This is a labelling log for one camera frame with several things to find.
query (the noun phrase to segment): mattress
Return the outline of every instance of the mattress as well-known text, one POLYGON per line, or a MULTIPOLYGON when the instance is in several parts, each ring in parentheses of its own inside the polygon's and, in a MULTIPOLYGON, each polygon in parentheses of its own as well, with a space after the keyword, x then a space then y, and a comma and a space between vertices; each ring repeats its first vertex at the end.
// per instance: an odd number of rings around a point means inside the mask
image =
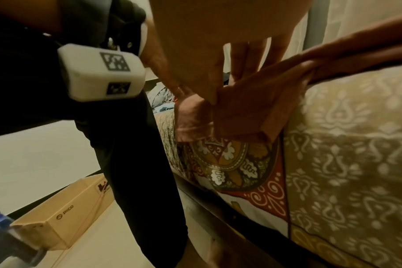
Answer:
POLYGON ((271 144, 176 143, 172 170, 340 267, 402 268, 402 65, 310 87, 271 144))

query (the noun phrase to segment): pink cloth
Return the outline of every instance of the pink cloth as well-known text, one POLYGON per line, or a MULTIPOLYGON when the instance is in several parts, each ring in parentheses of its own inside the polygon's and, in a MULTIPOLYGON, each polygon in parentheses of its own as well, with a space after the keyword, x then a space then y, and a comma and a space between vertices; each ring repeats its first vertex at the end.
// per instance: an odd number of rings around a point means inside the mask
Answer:
POLYGON ((175 106, 176 139, 225 137, 274 141, 310 83, 402 62, 402 16, 320 45, 218 91, 218 104, 198 95, 175 106))

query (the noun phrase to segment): white tracking device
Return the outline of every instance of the white tracking device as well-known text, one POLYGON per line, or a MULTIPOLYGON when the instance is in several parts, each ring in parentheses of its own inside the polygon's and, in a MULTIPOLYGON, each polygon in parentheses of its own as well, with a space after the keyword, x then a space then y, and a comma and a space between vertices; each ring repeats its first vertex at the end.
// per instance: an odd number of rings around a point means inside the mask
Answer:
POLYGON ((132 53, 67 44, 58 55, 68 94, 76 101, 133 98, 144 87, 145 68, 132 53))

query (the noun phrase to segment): black pants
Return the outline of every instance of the black pants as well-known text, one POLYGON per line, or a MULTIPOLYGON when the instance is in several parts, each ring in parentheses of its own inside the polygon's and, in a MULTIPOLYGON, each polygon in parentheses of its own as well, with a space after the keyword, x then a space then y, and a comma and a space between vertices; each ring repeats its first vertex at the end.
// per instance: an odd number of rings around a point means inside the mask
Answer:
POLYGON ((175 267, 187 227, 145 94, 91 103, 71 100, 57 48, 39 33, 0 20, 0 135, 41 122, 75 120, 95 149, 142 252, 156 267, 175 267))

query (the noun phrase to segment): cardboard box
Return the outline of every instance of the cardboard box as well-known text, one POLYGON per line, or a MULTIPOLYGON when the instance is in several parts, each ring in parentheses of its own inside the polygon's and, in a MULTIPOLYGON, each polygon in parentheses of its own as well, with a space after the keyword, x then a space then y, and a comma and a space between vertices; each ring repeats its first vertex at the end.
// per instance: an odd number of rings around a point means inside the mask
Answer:
POLYGON ((113 201, 104 175, 94 175, 72 183, 11 226, 35 247, 69 249, 113 201))

